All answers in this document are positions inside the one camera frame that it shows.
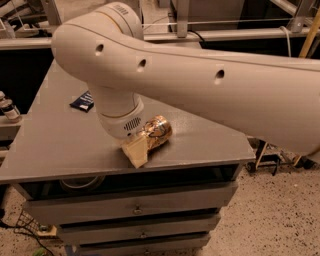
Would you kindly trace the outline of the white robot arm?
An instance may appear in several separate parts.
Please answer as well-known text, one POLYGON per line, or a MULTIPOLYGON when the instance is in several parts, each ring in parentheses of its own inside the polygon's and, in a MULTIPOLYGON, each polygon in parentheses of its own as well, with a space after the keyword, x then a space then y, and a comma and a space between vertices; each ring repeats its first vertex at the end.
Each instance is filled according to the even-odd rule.
POLYGON ((148 43, 121 2, 65 22, 51 46, 115 138, 132 134, 125 125, 149 97, 320 161, 318 60, 148 43))

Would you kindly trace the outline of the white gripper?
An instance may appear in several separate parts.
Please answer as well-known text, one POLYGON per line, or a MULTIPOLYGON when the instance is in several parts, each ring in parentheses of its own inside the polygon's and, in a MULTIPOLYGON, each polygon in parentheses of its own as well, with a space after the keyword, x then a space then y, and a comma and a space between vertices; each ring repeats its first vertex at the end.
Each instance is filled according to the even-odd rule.
MULTIPOLYGON (((98 114, 99 121, 105 131, 116 139, 126 139, 142 128, 144 117, 144 104, 141 100, 129 113, 120 117, 108 117, 106 114, 98 114)), ((133 136, 121 146, 135 168, 140 168, 148 162, 148 143, 145 136, 133 136)))

